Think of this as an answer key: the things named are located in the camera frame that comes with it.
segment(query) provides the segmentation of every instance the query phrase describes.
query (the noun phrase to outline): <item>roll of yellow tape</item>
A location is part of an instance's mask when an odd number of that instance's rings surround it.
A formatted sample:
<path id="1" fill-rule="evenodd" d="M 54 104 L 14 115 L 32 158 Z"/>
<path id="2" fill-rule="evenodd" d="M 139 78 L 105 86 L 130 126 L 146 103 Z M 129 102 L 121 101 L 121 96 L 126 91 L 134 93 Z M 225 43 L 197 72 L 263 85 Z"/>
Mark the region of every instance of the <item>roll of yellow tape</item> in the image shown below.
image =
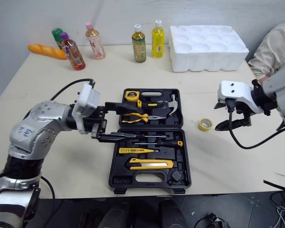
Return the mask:
<path id="1" fill-rule="evenodd" d="M 212 121 L 210 119 L 203 118 L 199 121 L 199 129 L 203 132 L 209 131 L 212 127 Z"/>

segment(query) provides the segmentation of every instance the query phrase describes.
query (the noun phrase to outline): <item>yellow drink bottle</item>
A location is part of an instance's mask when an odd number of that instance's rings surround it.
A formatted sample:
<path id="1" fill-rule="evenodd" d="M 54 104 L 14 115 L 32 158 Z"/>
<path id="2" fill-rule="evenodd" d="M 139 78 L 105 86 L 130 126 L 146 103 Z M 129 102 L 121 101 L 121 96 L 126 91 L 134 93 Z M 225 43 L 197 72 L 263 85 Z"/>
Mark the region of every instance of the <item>yellow drink bottle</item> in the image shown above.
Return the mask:
<path id="1" fill-rule="evenodd" d="M 162 29 L 162 21 L 155 21 L 155 28 L 152 30 L 152 56 L 160 58 L 163 55 L 165 31 Z"/>

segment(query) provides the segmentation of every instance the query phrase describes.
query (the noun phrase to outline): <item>bottle cap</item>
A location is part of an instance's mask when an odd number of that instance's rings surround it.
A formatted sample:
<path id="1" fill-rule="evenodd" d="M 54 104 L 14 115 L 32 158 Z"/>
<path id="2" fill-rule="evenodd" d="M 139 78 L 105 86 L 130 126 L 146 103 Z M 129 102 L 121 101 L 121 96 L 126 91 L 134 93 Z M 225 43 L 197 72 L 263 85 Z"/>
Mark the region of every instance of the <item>bottle cap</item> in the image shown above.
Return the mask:
<path id="1" fill-rule="evenodd" d="M 55 28 L 52 30 L 52 34 L 54 36 L 55 41 L 61 43 L 62 39 L 60 37 L 60 33 L 62 33 L 62 29 L 61 28 Z"/>
<path id="2" fill-rule="evenodd" d="M 68 34 L 66 32 L 62 32 L 60 33 L 60 37 L 63 39 L 63 40 L 67 40 L 68 39 Z"/>
<path id="3" fill-rule="evenodd" d="M 135 30 L 135 32 L 141 32 L 142 31 L 142 25 L 141 24 L 134 25 L 134 30 Z"/>
<path id="4" fill-rule="evenodd" d="M 86 27 L 87 30 L 92 30 L 93 29 L 93 24 L 91 22 L 87 22 L 85 24 L 85 27 Z"/>
<path id="5" fill-rule="evenodd" d="M 161 20 L 156 20 L 155 21 L 155 27 L 161 27 L 162 26 L 162 21 Z"/>

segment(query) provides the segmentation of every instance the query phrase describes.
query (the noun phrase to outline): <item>white bottle cap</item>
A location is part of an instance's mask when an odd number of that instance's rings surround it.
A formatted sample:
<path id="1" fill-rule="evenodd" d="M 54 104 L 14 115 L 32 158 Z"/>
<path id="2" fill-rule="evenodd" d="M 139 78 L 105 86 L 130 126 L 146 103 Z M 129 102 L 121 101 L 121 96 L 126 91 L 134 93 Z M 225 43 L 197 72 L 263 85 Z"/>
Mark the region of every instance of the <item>white bottle cap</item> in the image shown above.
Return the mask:
<path id="1" fill-rule="evenodd" d="M 141 32 L 142 31 L 142 25 L 141 24 L 136 24 L 134 25 L 135 32 Z"/>
<path id="2" fill-rule="evenodd" d="M 155 27 L 161 27 L 162 26 L 162 21 L 161 20 L 156 20 L 155 21 Z"/>

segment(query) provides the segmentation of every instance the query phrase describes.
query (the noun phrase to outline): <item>gray floor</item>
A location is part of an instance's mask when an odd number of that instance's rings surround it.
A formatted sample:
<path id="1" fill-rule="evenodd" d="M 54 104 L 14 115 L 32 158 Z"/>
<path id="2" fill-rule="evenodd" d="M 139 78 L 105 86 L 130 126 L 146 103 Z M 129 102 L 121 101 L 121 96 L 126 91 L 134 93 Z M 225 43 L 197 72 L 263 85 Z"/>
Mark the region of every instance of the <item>gray floor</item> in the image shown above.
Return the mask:
<path id="1" fill-rule="evenodd" d="M 231 228 L 268 228 L 277 220 L 275 207 L 269 200 L 272 192 L 226 194 L 219 196 L 177 195 L 171 197 L 182 211 L 188 227 L 194 227 L 197 220 L 214 213 L 229 222 Z M 65 199 L 62 206 L 52 218 L 48 228 L 77 228 L 81 213 L 96 211 L 105 214 L 112 206 L 128 202 L 138 206 L 137 227 L 158 227 L 158 204 L 163 197 L 115 197 L 103 199 Z M 274 200 L 280 202 L 280 194 Z M 27 228 L 43 227 L 51 209 L 51 200 L 40 200 L 36 216 Z M 203 221 L 197 228 L 205 228 L 209 223 Z"/>

